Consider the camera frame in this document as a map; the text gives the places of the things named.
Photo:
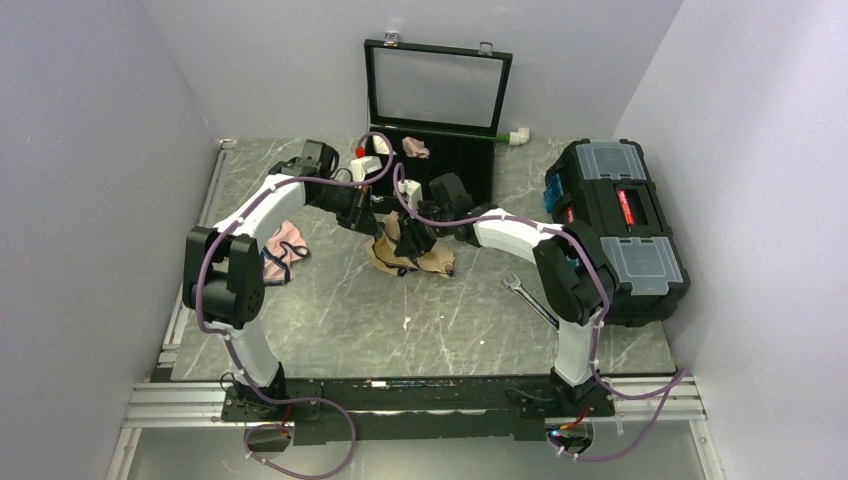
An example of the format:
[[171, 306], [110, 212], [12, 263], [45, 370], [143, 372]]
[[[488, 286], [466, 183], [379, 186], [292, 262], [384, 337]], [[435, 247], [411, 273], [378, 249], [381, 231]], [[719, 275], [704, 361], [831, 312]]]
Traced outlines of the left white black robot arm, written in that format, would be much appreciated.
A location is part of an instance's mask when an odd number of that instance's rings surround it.
[[338, 153], [314, 140], [301, 154], [276, 164], [259, 189], [225, 220], [194, 227], [186, 237], [183, 303], [201, 331], [219, 336], [248, 407], [264, 420], [279, 417], [289, 400], [282, 363], [272, 353], [258, 315], [265, 295], [261, 251], [304, 206], [336, 214], [343, 227], [376, 236], [379, 224], [368, 188], [389, 173], [391, 161], [369, 157], [377, 170], [360, 181], [334, 179]]

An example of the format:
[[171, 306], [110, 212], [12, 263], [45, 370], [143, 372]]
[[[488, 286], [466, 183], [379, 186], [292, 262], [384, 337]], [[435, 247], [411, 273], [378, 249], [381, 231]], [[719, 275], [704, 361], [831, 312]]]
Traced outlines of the pink underwear navy trim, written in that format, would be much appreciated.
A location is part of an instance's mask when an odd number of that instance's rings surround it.
[[261, 250], [263, 281], [266, 286], [283, 286], [294, 278], [293, 266], [311, 255], [300, 231], [284, 221]]

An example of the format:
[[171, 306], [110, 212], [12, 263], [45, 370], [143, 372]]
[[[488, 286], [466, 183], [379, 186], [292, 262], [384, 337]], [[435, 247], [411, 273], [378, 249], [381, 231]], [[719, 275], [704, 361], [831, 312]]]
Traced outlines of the black compartment storage box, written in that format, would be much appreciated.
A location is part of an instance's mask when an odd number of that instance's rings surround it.
[[[364, 42], [368, 155], [403, 165], [431, 199], [430, 182], [457, 175], [477, 204], [492, 199], [495, 141], [513, 62], [487, 42], [475, 49], [367, 39]], [[423, 140], [409, 158], [404, 137]]]

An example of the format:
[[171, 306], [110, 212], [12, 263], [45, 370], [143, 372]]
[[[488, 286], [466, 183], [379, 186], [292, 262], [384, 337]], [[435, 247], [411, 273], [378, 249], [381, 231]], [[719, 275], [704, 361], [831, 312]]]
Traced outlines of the beige underwear navy trim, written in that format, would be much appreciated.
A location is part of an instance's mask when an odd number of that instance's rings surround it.
[[374, 267], [397, 277], [414, 271], [445, 278], [455, 275], [455, 254], [440, 242], [436, 242], [432, 249], [417, 258], [401, 255], [401, 225], [396, 211], [384, 215], [379, 223], [382, 227], [381, 236], [368, 239], [365, 243], [365, 252]]

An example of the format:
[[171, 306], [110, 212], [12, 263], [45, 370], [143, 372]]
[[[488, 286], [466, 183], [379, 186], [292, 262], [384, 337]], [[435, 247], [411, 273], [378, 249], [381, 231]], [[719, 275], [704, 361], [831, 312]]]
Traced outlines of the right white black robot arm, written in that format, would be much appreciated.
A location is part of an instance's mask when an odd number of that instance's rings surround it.
[[574, 415], [590, 399], [587, 384], [597, 375], [599, 330], [619, 285], [600, 238], [582, 221], [537, 222], [492, 204], [474, 205], [455, 174], [438, 177], [431, 190], [440, 193], [435, 207], [413, 207], [400, 190], [403, 168], [392, 174], [393, 194], [412, 219], [402, 231], [426, 240], [452, 237], [481, 249], [494, 249], [533, 264], [555, 318], [559, 321], [553, 371], [562, 380], [551, 388], [557, 411]]

